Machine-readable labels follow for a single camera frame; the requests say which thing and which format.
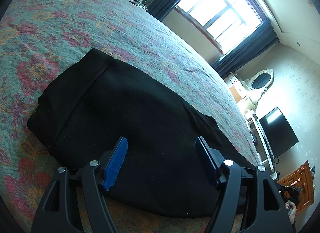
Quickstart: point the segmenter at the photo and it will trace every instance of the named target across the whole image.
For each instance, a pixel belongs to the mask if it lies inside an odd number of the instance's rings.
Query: metal screw
[[[261,171],[261,172],[264,172],[266,170],[266,168],[262,165],[259,165],[258,166],[258,170]]]
[[[230,160],[230,159],[225,159],[224,160],[224,164],[227,165],[227,166],[233,166],[233,161]]]
[[[99,161],[97,161],[97,160],[93,160],[93,161],[90,162],[90,166],[92,166],[92,167],[95,167],[98,164],[99,164]]]
[[[63,166],[61,166],[61,167],[58,168],[58,172],[59,172],[59,173],[63,173],[63,172],[65,172],[65,171],[66,171],[66,168],[63,167]]]

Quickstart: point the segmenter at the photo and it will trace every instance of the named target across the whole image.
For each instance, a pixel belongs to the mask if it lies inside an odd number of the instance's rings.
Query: pink flower pattern
[[[38,27],[33,23],[23,23],[18,27],[20,34],[36,34]]]
[[[90,12],[78,12],[78,16],[80,18],[94,20],[94,21],[97,19],[97,17],[93,13],[90,13]]]
[[[8,195],[20,213],[33,220],[45,188],[51,177],[45,172],[35,173],[35,163],[22,158],[18,164],[19,178],[5,177]]]
[[[55,11],[53,12],[53,15],[55,18],[61,18],[61,19],[67,19],[68,18],[68,14],[65,12],[59,12],[59,11]]]
[[[89,34],[76,29],[72,29],[70,32],[62,33],[62,37],[69,43],[71,47],[82,46],[88,48],[91,41]]]
[[[29,61],[21,61],[17,66],[17,76],[22,82],[24,96],[33,94],[37,89],[44,91],[58,72],[58,62],[44,55],[33,54]]]
[[[244,120],[220,77],[129,0],[13,0],[0,21],[0,39],[0,194],[26,232],[58,165],[40,143],[28,143],[27,121],[48,84],[90,48],[136,66],[213,115],[235,148],[257,163]],[[118,209],[126,221],[127,212],[139,213],[124,205]],[[119,218],[113,207],[110,211]],[[174,224],[179,233],[203,233],[208,218],[195,222],[151,216],[144,221],[150,232],[164,232]]]
[[[47,5],[44,5],[44,4],[35,4],[35,5],[32,5],[32,6],[29,6],[28,7],[28,11],[39,11],[39,10],[42,10],[44,8],[47,8],[48,6]]]

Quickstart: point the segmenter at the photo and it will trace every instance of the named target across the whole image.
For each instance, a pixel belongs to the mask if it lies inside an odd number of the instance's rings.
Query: human hand
[[[291,222],[291,225],[294,224],[294,217],[296,216],[296,212],[297,212],[297,207],[293,202],[290,202],[290,204],[287,202],[285,205],[286,210],[289,210],[290,208],[292,208],[292,212],[289,215],[289,219]]]

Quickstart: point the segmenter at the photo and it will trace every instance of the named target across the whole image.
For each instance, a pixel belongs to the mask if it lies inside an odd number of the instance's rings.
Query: television
[[[271,148],[273,158],[283,154],[299,142],[292,127],[278,107],[260,118],[259,124]]]

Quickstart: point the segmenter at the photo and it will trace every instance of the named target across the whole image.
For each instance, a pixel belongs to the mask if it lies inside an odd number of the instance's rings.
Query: patterned wallpaper
[[[279,156],[276,170],[283,178],[306,160],[310,167],[316,167],[315,203],[297,214],[299,230],[320,201],[320,65],[291,47],[275,44],[237,73],[246,79],[263,69],[274,70],[274,81],[258,102],[258,118],[279,107],[299,139],[295,146]]]

